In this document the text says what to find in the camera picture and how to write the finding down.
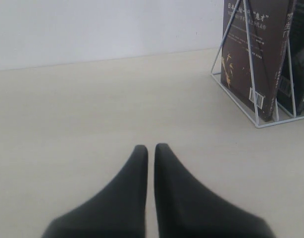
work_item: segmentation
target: light wooden surface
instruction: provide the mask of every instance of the light wooden surface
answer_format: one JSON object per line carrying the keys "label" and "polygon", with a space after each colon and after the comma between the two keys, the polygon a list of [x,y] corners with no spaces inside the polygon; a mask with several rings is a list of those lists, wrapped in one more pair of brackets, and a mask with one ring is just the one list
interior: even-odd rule
{"label": "light wooden surface", "polygon": [[304,238],[304,120],[256,129],[209,77],[216,50],[0,71],[0,238],[37,238],[134,145],[167,142],[205,185]]}

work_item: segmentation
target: barcode sticker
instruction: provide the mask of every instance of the barcode sticker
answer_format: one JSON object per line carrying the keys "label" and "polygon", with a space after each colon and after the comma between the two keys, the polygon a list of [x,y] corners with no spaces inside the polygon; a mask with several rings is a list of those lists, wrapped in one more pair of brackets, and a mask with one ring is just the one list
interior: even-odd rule
{"label": "barcode sticker", "polygon": [[282,76],[279,90],[290,98],[292,95],[291,81],[286,77]]}
{"label": "barcode sticker", "polygon": [[[256,98],[256,105],[257,105],[257,107],[260,108],[260,109],[262,109],[263,108],[263,103],[264,103],[265,96],[259,94],[258,92],[255,92],[255,98]],[[251,102],[254,103],[252,88],[250,88],[249,99],[250,99]]]}

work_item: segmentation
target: book cover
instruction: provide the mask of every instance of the book cover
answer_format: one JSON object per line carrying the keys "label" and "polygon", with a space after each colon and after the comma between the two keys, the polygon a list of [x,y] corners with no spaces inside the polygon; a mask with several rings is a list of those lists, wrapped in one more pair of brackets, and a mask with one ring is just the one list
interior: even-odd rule
{"label": "book cover", "polygon": [[[225,0],[223,29],[237,0]],[[259,116],[272,118],[296,0],[249,0],[247,17]],[[221,83],[254,110],[243,2],[222,48]]]}
{"label": "book cover", "polygon": [[[292,71],[296,113],[299,116],[304,109],[304,0],[298,0],[293,16],[290,33]],[[278,102],[293,113],[288,57],[286,56],[282,79],[277,95]]]}

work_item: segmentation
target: wall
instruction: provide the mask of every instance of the wall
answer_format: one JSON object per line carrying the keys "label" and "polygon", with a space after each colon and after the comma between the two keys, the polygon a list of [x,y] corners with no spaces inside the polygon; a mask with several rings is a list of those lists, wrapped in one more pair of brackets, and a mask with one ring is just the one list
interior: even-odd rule
{"label": "wall", "polygon": [[219,45],[221,0],[0,1],[0,70]]}

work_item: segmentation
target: white wire book stand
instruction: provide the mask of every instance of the white wire book stand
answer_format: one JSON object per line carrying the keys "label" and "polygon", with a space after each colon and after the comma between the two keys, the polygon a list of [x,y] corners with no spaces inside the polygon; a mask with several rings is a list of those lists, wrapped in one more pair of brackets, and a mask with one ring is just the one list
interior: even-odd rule
{"label": "white wire book stand", "polygon": [[233,93],[231,93],[224,85],[221,84],[220,78],[218,75],[221,75],[221,72],[214,73],[214,68],[217,63],[218,57],[220,55],[220,51],[225,43],[227,38],[229,29],[231,27],[232,21],[235,18],[237,9],[239,7],[240,2],[243,1],[244,11],[245,11],[245,21],[246,21],[246,30],[247,30],[247,41],[248,41],[248,50],[249,50],[249,61],[250,61],[250,70],[251,70],[251,81],[252,81],[252,91],[255,92],[255,78],[254,78],[254,68],[253,68],[253,55],[252,55],[252,47],[251,47],[251,39],[250,39],[250,32],[249,32],[249,19],[248,19],[248,0],[237,0],[235,8],[231,14],[231,18],[227,25],[227,29],[224,32],[222,42],[220,44],[217,56],[211,68],[211,76],[213,79],[219,84],[219,86],[226,92],[226,94],[232,99],[232,101],[241,109],[241,111],[254,123],[257,128],[264,128],[273,125],[284,124],[296,120],[304,119],[304,111],[301,116],[297,116],[296,113],[296,103],[295,103],[295,92],[294,92],[294,84],[293,84],[293,73],[292,73],[292,57],[291,57],[291,49],[290,49],[290,42],[288,41],[287,45],[287,54],[289,60],[289,67],[290,67],[290,81],[291,81],[291,93],[292,93],[292,105],[293,105],[293,114],[291,114],[288,110],[286,110],[281,104],[277,101],[275,102],[275,108],[273,113],[273,120],[270,122],[264,122],[259,118],[258,109],[257,109],[257,98],[256,93],[253,93],[253,103],[254,103],[254,112],[249,109],[245,104],[243,104]]}

